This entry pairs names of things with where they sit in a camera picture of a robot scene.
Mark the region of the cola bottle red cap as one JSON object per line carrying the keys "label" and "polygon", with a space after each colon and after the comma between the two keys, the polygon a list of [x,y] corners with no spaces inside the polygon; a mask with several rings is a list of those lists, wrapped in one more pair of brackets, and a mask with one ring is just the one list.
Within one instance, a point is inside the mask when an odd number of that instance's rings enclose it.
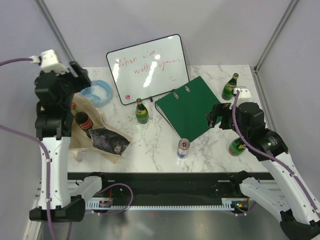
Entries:
{"label": "cola bottle red cap", "polygon": [[74,116],[75,122],[85,132],[86,136],[91,139],[90,129],[93,128],[93,121],[91,118],[86,112],[78,110],[77,105],[74,102],[72,102],[71,105],[71,112]]}

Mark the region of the beige canvas tote bag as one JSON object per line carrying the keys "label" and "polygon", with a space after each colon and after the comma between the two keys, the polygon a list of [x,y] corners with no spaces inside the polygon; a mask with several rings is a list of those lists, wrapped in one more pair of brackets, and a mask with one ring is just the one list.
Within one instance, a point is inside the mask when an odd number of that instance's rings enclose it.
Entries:
{"label": "beige canvas tote bag", "polygon": [[75,109],[72,113],[85,112],[91,119],[93,126],[86,134],[80,125],[74,120],[71,129],[69,154],[78,162],[82,161],[80,153],[96,153],[116,163],[133,138],[128,134],[107,124],[106,115],[103,111],[80,93],[76,93],[72,99]]}

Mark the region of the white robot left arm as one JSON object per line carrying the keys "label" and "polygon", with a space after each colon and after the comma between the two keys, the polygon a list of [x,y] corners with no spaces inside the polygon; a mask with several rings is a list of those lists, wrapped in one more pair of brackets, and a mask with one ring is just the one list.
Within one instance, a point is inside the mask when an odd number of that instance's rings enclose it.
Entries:
{"label": "white robot left arm", "polygon": [[73,192],[68,188],[67,158],[74,120],[72,100],[75,93],[91,86],[86,69],[76,61],[69,65],[69,68],[42,69],[34,81],[38,97],[34,126],[41,152],[41,192],[37,207],[29,212],[31,221],[80,222],[86,203],[95,194],[104,197],[110,191],[109,183],[99,176],[86,177]]}

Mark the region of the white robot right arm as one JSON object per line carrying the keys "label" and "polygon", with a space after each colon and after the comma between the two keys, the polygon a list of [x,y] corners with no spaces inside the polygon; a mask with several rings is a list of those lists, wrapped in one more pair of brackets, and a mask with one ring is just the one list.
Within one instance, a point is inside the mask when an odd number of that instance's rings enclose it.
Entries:
{"label": "white robot right arm", "polygon": [[320,202],[298,173],[280,135],[266,128],[265,115],[259,105],[254,102],[239,106],[215,103],[205,118],[210,128],[221,118],[220,129],[235,131],[248,151],[272,175],[284,196],[272,193],[245,171],[232,176],[230,193],[235,197],[245,195],[262,206],[278,220],[288,239],[318,240]]}

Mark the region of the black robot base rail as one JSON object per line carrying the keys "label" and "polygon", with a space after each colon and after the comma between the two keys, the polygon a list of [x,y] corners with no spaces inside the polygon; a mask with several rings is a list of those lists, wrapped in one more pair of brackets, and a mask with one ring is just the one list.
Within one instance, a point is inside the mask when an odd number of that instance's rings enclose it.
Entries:
{"label": "black robot base rail", "polygon": [[112,203],[133,205],[218,205],[222,199],[246,200],[233,184],[233,172],[107,173],[98,172],[102,187],[111,187],[99,197]]}

